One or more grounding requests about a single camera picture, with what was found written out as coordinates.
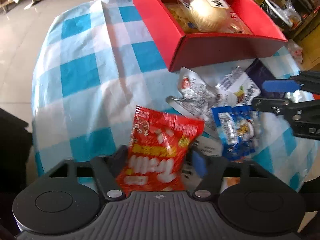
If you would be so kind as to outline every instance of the blue and white tablecloth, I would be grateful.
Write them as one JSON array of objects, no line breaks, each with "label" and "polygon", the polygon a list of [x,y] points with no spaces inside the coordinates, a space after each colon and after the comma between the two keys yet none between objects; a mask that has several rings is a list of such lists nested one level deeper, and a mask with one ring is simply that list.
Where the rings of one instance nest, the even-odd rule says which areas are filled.
[{"label": "blue and white tablecloth", "polygon": [[[277,78],[298,73],[285,47],[261,59]],[[252,60],[197,67],[214,86],[236,66]],[[96,0],[56,17],[33,76],[33,131],[39,174],[59,161],[87,161],[128,144],[135,106],[175,112],[165,102],[177,91],[132,0]],[[299,101],[312,95],[297,91]],[[254,160],[298,189],[317,153],[317,143],[294,138],[282,118],[262,115],[263,139]]]}]

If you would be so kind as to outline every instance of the circular black disc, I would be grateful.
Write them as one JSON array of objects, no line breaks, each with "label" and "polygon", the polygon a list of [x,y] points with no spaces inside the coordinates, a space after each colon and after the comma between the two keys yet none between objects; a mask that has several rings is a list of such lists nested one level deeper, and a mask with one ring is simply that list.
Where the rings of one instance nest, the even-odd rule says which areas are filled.
[{"label": "circular black disc", "polygon": [[99,196],[92,189],[64,178],[30,185],[12,205],[23,227],[44,235],[75,231],[90,223],[99,210]]},{"label": "circular black disc", "polygon": [[244,192],[240,184],[221,193],[218,207],[230,223],[255,234],[296,229],[305,214],[304,202],[296,192]]}]

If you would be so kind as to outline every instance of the ribbed gray plate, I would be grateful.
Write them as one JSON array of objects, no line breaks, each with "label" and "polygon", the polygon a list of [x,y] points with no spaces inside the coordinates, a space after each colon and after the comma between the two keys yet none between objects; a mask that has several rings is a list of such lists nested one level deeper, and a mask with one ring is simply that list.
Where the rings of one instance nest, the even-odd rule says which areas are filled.
[{"label": "ribbed gray plate", "polygon": [[18,240],[299,240],[286,236],[258,237],[236,231],[208,202],[186,192],[132,192],[130,197],[105,205],[87,227],[62,236],[22,232]]}]

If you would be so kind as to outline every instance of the red snack bag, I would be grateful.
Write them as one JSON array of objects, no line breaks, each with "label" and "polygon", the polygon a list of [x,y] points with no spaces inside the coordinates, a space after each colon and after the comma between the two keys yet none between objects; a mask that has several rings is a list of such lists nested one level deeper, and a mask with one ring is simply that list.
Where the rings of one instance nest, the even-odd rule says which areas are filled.
[{"label": "red snack bag", "polygon": [[188,146],[203,133],[204,121],[136,107],[128,163],[116,178],[131,191],[184,190],[180,168]]}]

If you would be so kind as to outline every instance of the red box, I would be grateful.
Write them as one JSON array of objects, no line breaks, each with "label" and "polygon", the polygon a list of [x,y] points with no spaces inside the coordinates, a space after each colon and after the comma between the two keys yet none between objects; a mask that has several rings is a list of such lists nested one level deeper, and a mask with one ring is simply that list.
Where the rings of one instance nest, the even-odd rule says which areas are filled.
[{"label": "red box", "polygon": [[253,35],[186,34],[164,3],[133,0],[169,71],[256,57],[271,57],[287,39],[253,0],[225,0]]}]

